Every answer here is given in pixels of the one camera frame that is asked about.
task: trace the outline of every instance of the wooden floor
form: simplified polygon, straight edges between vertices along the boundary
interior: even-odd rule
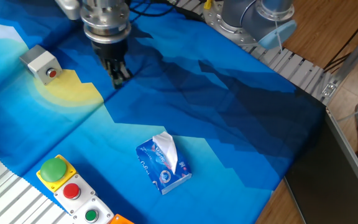
[[[294,0],[298,30],[285,47],[301,57],[324,67],[358,28],[358,1]],[[336,58],[352,52],[358,33]],[[358,65],[339,87],[328,104],[336,119],[354,112],[358,104]],[[355,119],[339,123],[352,148],[358,150]],[[258,224],[301,224],[303,220],[282,181],[261,213]]]
[[[295,33],[284,46],[325,67],[358,28],[358,0],[294,0]]]

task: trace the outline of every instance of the yellow button panel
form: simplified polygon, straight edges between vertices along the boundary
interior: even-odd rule
[[[55,182],[47,182],[41,177],[41,170],[38,170],[37,172],[37,177],[52,192],[56,192],[63,184],[65,184],[70,178],[72,178],[76,174],[76,170],[74,169],[74,167],[63,156],[57,155],[55,158],[63,160],[66,164],[67,169],[62,178]]]

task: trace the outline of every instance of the orange object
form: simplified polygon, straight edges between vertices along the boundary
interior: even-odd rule
[[[128,219],[116,214],[114,216],[114,218],[112,218],[110,224],[134,224],[134,223],[129,221]]]

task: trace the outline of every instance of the emergency stop button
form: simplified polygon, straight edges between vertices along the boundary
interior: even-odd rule
[[[81,189],[78,185],[71,183],[67,184],[66,187],[63,189],[63,195],[68,198],[75,200],[77,199],[81,194]]]

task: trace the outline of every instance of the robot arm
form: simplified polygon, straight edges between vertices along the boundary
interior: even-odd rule
[[[131,31],[129,6],[124,0],[56,0],[71,20],[81,18],[85,35],[103,67],[108,71],[114,88],[132,78],[124,56],[128,51],[127,36]]]
[[[266,49],[284,42],[296,29],[292,20],[293,0],[225,0],[204,6],[207,24],[238,45],[257,45]],[[125,0],[56,0],[71,20],[81,18],[85,35],[112,78],[114,88],[132,78],[124,55],[131,31],[129,6]]]

